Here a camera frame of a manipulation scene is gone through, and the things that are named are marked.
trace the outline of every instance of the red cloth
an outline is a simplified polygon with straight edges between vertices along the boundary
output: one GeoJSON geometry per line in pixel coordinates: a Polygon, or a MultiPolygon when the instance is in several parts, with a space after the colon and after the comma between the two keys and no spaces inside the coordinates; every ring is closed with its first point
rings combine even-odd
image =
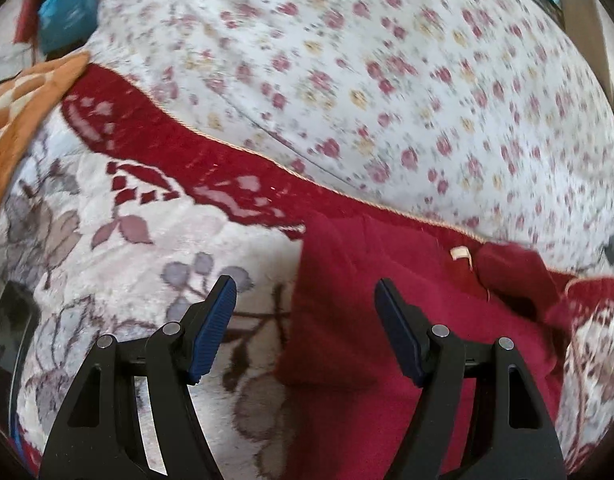
{"type": "MultiPolygon", "coordinates": [[[[287,480],[382,480],[401,443],[420,390],[402,376],[376,314],[380,278],[461,338],[513,339],[555,418],[564,355],[553,340],[568,336],[570,317],[540,257],[484,244],[471,251],[471,272],[440,238],[369,217],[308,221],[291,337],[276,370],[300,417],[287,480]]],[[[465,381],[444,470],[459,466],[473,395],[474,381],[465,381]]]]}
{"type": "Polygon", "coordinates": [[[14,43],[33,43],[38,35],[38,11],[42,0],[23,0],[14,43]]]}

